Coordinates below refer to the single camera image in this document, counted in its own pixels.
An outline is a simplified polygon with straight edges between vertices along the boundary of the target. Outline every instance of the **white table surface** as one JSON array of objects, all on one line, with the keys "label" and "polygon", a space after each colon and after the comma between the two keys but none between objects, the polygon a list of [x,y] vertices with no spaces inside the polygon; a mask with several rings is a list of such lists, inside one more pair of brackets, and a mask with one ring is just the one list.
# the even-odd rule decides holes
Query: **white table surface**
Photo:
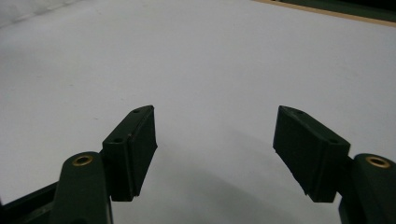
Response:
[{"label": "white table surface", "polygon": [[247,0],[88,0],[0,29],[0,196],[154,105],[158,149],[115,223],[340,223],[272,149],[279,105],[396,161],[396,29]]}]

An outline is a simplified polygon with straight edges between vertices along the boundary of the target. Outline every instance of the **screw hole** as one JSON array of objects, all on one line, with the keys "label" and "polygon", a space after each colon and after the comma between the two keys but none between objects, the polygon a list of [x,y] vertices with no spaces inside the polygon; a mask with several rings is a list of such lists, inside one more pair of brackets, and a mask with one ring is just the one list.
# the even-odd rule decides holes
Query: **screw hole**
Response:
[{"label": "screw hole", "polygon": [[114,143],[121,143],[122,141],[123,141],[122,138],[115,138],[115,139],[113,139],[113,142],[114,142]]},{"label": "screw hole", "polygon": [[379,157],[366,157],[366,160],[372,164],[373,166],[379,167],[379,168],[383,168],[383,169],[387,169],[390,167],[390,163],[382,158]]},{"label": "screw hole", "polygon": [[330,141],[331,143],[338,144],[338,141],[335,140],[335,139],[333,139],[333,138],[329,139],[329,141]]},{"label": "screw hole", "polygon": [[73,165],[74,166],[83,166],[88,163],[90,163],[93,160],[93,157],[90,155],[84,155],[77,157],[75,160],[73,160]]}]

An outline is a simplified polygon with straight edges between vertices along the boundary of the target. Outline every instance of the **brass insert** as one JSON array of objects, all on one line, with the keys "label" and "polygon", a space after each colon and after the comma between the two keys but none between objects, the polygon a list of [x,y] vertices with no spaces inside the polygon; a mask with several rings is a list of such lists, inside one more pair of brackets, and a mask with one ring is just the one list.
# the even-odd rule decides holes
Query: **brass insert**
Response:
[{"label": "brass insert", "polygon": [[383,169],[388,169],[390,167],[390,163],[382,158],[376,157],[376,156],[369,156],[366,157],[366,160],[372,164],[373,166],[383,168]]},{"label": "brass insert", "polygon": [[73,160],[74,166],[83,166],[90,163],[93,160],[93,157],[90,155],[82,155]]}]

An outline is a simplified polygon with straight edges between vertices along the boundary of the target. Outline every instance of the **dark green plastic part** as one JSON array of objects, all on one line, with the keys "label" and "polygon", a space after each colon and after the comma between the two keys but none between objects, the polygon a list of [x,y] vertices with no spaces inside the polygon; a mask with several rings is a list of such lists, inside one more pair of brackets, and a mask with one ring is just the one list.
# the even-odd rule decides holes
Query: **dark green plastic part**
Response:
[{"label": "dark green plastic part", "polygon": [[130,202],[140,194],[156,148],[152,105],[133,110],[106,138],[100,153],[112,201]]},{"label": "dark green plastic part", "polygon": [[79,153],[64,162],[49,224],[111,224],[111,207],[102,158]]},{"label": "dark green plastic part", "polygon": [[305,194],[316,203],[332,203],[350,144],[305,112],[280,106],[274,149]]},{"label": "dark green plastic part", "polygon": [[353,160],[351,176],[367,224],[396,223],[396,164],[373,154]]}]

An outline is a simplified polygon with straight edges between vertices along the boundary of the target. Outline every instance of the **mounting hole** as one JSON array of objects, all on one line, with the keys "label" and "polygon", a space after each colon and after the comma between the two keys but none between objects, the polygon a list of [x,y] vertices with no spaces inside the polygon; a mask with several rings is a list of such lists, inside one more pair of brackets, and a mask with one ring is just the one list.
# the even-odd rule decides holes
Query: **mounting hole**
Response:
[{"label": "mounting hole", "polygon": [[93,160],[93,157],[90,155],[79,156],[75,160],[73,160],[73,165],[74,166],[83,166],[83,165],[90,163],[92,160]]},{"label": "mounting hole", "polygon": [[121,142],[123,142],[123,139],[122,139],[122,138],[115,138],[115,139],[113,139],[113,143],[121,143]]},{"label": "mounting hole", "polygon": [[335,139],[333,139],[333,138],[329,139],[329,141],[330,141],[331,143],[338,144],[338,141],[335,140]]},{"label": "mounting hole", "polygon": [[379,157],[370,156],[370,157],[366,157],[366,160],[373,166],[379,168],[388,169],[390,167],[390,163],[388,161]]},{"label": "mounting hole", "polygon": [[70,224],[88,224],[84,218],[77,218],[70,222]]}]

